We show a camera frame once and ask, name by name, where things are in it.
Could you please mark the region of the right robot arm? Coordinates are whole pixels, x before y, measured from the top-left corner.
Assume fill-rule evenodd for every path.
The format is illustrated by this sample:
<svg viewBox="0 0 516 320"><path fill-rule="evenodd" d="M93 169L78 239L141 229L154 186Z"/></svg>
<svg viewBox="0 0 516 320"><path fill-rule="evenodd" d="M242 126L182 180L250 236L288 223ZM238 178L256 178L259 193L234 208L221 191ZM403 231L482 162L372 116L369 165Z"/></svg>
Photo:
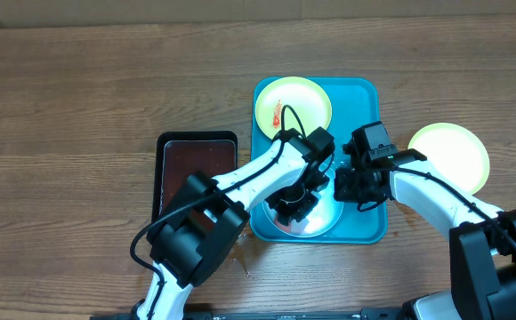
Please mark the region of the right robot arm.
<svg viewBox="0 0 516 320"><path fill-rule="evenodd" d="M410 300L399 319L516 319L516 209L504 211L447 181L414 149L400 151L380 121L343 146L334 198L360 212L387 200L404 204L449 243L449 289Z"/></svg>

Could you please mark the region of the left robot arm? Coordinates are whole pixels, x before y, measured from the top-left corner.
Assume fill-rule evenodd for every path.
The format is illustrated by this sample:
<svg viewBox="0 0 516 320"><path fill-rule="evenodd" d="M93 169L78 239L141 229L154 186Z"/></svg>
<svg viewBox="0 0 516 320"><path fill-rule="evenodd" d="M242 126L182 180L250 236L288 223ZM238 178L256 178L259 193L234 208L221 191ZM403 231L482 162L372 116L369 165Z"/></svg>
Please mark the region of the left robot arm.
<svg viewBox="0 0 516 320"><path fill-rule="evenodd" d="M153 278L130 317L181 319L190 291L222 264L259 203L266 202L284 223L303 220L329 182L319 167L334 151L334 137L321 127L307 136L289 129L233 172L191 174L161 216L132 240L132 259Z"/></svg>

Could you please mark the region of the light blue plate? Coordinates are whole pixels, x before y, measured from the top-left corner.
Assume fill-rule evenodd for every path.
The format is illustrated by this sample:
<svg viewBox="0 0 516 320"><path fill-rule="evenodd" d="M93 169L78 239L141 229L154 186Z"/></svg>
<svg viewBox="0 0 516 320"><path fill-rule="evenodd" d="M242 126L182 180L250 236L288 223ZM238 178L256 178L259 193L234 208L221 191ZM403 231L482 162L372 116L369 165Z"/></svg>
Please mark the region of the light blue plate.
<svg viewBox="0 0 516 320"><path fill-rule="evenodd" d="M334 200L335 170L329 169L326 176L329 178L327 186L318 193L312 193L318 202L301 221L290 220L287 226L283 225L278 221L278 213L266 202L262 203L262 209L274 227L274 236L269 236L270 239L273 241L315 239L327 234L337 223L342 215L344 203Z"/></svg>

